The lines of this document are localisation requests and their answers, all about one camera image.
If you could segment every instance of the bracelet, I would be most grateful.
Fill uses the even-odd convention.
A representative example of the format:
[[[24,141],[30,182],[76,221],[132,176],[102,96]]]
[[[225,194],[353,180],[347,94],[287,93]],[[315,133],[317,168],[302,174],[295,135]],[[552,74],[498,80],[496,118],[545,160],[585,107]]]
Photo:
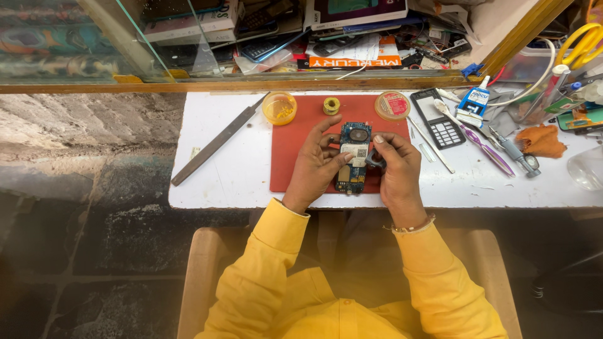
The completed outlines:
[[[431,223],[433,223],[434,220],[435,220],[435,214],[431,213],[427,216],[427,218],[425,219],[425,222],[423,224],[421,224],[420,226],[405,228],[405,227],[396,227],[396,225],[394,223],[391,223],[391,231],[396,232],[396,233],[413,233],[413,232],[422,230],[425,227],[431,225]]]

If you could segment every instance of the phone circuit board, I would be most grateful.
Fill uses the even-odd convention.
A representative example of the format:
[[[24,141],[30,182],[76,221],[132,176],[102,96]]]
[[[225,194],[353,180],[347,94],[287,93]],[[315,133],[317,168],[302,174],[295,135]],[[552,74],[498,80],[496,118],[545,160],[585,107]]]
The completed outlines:
[[[339,152],[350,152],[354,158],[339,170],[335,189],[346,194],[362,193],[367,165],[364,160],[368,154],[372,126],[364,122],[347,122],[341,126]]]

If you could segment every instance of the yellow scissors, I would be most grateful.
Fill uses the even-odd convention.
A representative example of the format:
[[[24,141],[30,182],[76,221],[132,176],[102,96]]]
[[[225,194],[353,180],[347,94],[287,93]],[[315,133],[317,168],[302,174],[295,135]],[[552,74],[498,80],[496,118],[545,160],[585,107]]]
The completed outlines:
[[[564,58],[565,52],[576,41],[582,34],[586,35],[578,42],[573,51]],[[597,46],[597,44],[603,39],[603,26],[600,24],[586,24],[576,30],[561,46],[557,58],[555,59],[555,66],[557,65],[568,65],[571,70],[576,70],[593,60],[597,55],[603,52],[603,46],[596,49],[596,51],[590,53]]]

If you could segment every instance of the blue glue tube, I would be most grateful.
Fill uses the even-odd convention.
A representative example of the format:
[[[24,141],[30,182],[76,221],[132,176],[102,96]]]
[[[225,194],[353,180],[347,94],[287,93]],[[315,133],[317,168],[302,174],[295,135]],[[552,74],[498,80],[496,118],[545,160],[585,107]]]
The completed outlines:
[[[465,94],[465,97],[456,109],[457,119],[477,127],[484,125],[483,115],[490,98],[490,91],[486,89],[488,81],[490,81],[490,76],[486,75],[479,87],[473,87]]]

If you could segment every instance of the white table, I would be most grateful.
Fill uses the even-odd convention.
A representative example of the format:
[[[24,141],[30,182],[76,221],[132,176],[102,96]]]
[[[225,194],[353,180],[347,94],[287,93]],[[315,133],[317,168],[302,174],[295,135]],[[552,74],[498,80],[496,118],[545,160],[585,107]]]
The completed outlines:
[[[292,92],[297,100],[303,95],[374,95],[375,92]],[[247,106],[263,94],[212,95],[188,93],[178,140],[172,177],[189,161],[194,147],[203,148]],[[450,107],[455,103],[447,101]],[[413,108],[410,117],[426,131]],[[248,122],[206,163],[180,186],[171,185],[169,203],[174,208],[264,208],[271,197],[270,159],[272,125],[261,107]],[[598,146],[597,139],[559,133],[567,145],[561,159],[539,157],[542,174],[528,179],[518,164],[498,152],[512,166],[516,178],[507,177],[470,141],[441,152],[456,170],[448,172],[441,161],[429,163],[423,156],[420,187],[423,203],[431,208],[566,208],[603,206],[603,191],[587,191],[568,175],[569,157]],[[425,143],[414,131],[413,145]],[[379,194],[324,194],[313,208],[382,208]]]

